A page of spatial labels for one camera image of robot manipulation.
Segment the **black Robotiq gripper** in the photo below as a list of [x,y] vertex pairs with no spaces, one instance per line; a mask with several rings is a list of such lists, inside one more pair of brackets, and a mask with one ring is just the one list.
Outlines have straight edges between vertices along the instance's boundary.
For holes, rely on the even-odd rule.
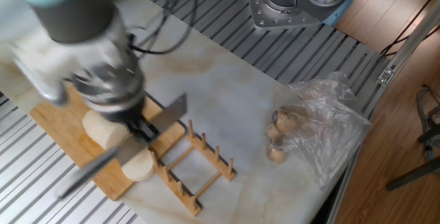
[[101,105],[99,113],[110,122],[124,124],[130,134],[142,139],[147,144],[153,143],[159,137],[159,131],[150,122],[144,119],[142,114],[146,98],[140,98],[134,105]]

